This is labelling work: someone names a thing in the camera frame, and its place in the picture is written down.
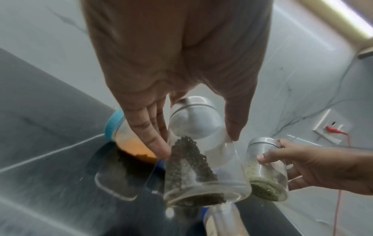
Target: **countertop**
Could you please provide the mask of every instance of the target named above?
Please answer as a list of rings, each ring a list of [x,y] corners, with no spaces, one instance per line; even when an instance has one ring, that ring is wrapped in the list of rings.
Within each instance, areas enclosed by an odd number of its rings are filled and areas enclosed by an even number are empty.
[[[205,235],[199,209],[166,217],[160,172],[132,201],[97,187],[89,163],[107,161],[97,150],[113,112],[0,49],[0,236]],[[251,236],[300,235],[271,202],[251,196],[237,206]]]

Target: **switch plate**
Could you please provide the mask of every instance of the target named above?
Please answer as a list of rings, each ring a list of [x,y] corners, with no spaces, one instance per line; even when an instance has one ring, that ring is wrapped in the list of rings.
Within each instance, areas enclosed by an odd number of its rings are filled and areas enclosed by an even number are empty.
[[[328,109],[323,113],[321,119],[313,128],[313,131],[334,144],[339,144],[342,140],[346,139],[346,136],[343,134],[329,133],[325,129],[327,126],[336,128],[345,133],[350,132],[352,129],[352,123],[332,109]]]

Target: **plastic jar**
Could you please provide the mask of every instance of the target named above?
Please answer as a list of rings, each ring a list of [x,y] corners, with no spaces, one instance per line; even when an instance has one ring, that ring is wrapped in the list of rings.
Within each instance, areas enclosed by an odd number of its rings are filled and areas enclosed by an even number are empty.
[[[281,144],[272,138],[261,137],[250,141],[246,152],[245,175],[253,189],[252,194],[270,201],[285,201],[288,197],[288,174],[282,161],[261,165],[257,155]]]
[[[251,187],[225,123],[208,99],[193,96],[173,105],[168,145],[167,205],[212,206],[250,195]]]
[[[150,151],[131,130],[122,110],[117,110],[109,119],[105,127],[105,137],[115,142],[122,151],[138,158],[139,160],[157,164],[157,167],[164,169],[164,161],[157,162],[152,151]]]
[[[234,203],[203,208],[202,220],[206,235],[249,236],[240,212]]]

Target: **fingernail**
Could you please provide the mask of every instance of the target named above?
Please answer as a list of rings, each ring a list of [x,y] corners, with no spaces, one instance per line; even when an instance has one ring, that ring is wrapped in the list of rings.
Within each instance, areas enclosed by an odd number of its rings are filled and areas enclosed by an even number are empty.
[[[258,161],[264,161],[264,155],[263,154],[257,155],[256,158],[258,159]]]

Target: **hand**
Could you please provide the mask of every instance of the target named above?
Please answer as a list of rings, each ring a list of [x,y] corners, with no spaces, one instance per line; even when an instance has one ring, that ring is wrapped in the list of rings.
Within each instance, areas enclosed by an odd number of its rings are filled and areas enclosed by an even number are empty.
[[[289,190],[317,186],[373,195],[372,154],[279,141],[284,148],[259,155],[258,161],[293,164],[288,169]]]
[[[272,0],[82,0],[106,84],[131,129],[167,158],[163,106],[204,83],[237,141],[267,46]]]

